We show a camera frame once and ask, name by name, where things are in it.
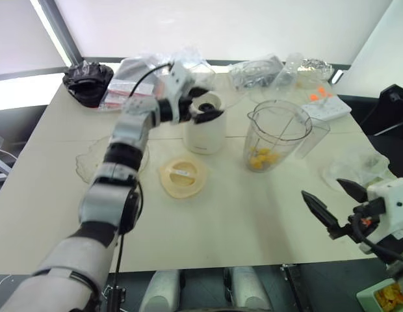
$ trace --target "pitcher handle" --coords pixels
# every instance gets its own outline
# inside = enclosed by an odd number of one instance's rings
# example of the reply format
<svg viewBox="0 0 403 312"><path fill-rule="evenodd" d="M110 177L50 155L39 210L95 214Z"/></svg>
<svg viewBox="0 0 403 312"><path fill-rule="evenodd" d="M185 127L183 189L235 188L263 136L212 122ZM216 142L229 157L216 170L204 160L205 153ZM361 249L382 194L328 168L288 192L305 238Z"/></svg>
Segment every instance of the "pitcher handle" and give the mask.
<svg viewBox="0 0 403 312"><path fill-rule="evenodd" d="M311 118L311 123L313 127L310 134L296 150L295 156L297 158L304 158L330 132L330 125L324 120Z"/></svg>

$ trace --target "clear plastic pitcher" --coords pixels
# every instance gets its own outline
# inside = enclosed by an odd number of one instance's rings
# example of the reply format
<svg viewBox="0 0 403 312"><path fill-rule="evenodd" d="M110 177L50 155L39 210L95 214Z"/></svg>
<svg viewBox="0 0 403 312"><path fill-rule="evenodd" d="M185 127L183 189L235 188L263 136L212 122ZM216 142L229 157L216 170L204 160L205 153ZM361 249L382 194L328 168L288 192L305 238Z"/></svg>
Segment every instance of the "clear plastic pitcher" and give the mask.
<svg viewBox="0 0 403 312"><path fill-rule="evenodd" d="M244 161L255 172L274 168L298 146L296 156L305 157L330 131L326 122L282 100L260 103L248 117Z"/></svg>

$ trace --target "robotic arm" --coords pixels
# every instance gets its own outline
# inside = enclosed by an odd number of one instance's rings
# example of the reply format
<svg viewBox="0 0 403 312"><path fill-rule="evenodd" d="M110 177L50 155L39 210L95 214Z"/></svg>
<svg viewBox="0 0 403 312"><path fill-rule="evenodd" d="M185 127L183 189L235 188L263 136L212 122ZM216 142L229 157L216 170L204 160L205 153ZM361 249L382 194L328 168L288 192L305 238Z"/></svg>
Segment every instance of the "robotic arm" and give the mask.
<svg viewBox="0 0 403 312"><path fill-rule="evenodd" d="M377 182L368 189L346 179L337 181L361 203L343 227L316 196L302 191L304 201L332 239L347 235L364 254L374 253L384 262L403 292L403 177Z"/></svg>
<svg viewBox="0 0 403 312"><path fill-rule="evenodd" d="M194 87L191 74L180 62L170 68L164 85L162 100L129 98L103 164L80 204L80 228L51 251L0 312L98 310L118 237L131 231L141 214L138 169L150 129L161 122L178 124L191 118L204 122L223 113L217 110L196 116L190 111L192 98L207 90ZM121 297L122 291L113 289L114 306Z"/></svg>

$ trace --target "yellow food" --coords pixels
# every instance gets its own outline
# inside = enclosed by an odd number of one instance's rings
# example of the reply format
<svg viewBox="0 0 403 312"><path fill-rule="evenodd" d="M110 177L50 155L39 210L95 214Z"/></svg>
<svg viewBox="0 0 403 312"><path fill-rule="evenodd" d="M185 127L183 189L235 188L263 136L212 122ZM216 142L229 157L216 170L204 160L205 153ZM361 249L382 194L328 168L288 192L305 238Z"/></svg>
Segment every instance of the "yellow food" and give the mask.
<svg viewBox="0 0 403 312"><path fill-rule="evenodd" d="M278 153L268 154L266 156L266 162L268 162L270 164L275 164L279 158L280 158L280 155Z"/></svg>
<svg viewBox="0 0 403 312"><path fill-rule="evenodd" d="M271 150L269 148L260 148L258 150L258 154L260 155L267 155L271 152Z"/></svg>
<svg viewBox="0 0 403 312"><path fill-rule="evenodd" d="M257 158L258 161L261 161L261 162L263 163L264 161L266 161L267 156L265 156L265 155L258 155L256 158Z"/></svg>
<svg viewBox="0 0 403 312"><path fill-rule="evenodd" d="M385 312L390 312L394 310L398 304L403 304L403 294L397 283L384 287L376 292L375 298Z"/></svg>
<svg viewBox="0 0 403 312"><path fill-rule="evenodd" d="M251 157L249 163L254 169L262 169L262 162L257 157Z"/></svg>

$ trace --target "plastic bag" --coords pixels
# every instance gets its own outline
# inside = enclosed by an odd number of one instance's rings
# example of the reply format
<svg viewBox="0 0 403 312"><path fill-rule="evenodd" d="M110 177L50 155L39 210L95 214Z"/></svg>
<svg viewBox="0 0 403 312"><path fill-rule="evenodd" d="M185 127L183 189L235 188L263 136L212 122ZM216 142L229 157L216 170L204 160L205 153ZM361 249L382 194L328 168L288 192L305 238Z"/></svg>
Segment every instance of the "plastic bag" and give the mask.
<svg viewBox="0 0 403 312"><path fill-rule="evenodd" d="M171 55L143 54L136 58L125 58L121 61L118 71L110 81L107 91L99 105L99 111L121 110L137 81L151 69L180 60L184 67L190 70L197 86L213 89L215 71L194 48L185 48ZM160 69L142 81L134 96L151 96L159 98L163 94L163 76L168 75L168 69Z"/></svg>
<svg viewBox="0 0 403 312"><path fill-rule="evenodd" d="M283 64L279 58L269 54L258 60L249 60L230 65L229 74L233 86L237 90L242 90L256 86L269 86L282 68Z"/></svg>
<svg viewBox="0 0 403 312"><path fill-rule="evenodd" d="M389 159L372 148L350 148L334 159L323 178L335 190L343 190L336 179L348 179L363 187L396 178L388 169Z"/></svg>
<svg viewBox="0 0 403 312"><path fill-rule="evenodd" d="M266 86L256 88L250 92L250 98L256 103L269 101L271 99L289 100L296 88L298 78L298 68L303 61L301 53L291 53L287 57L284 67L279 71L274 80Z"/></svg>

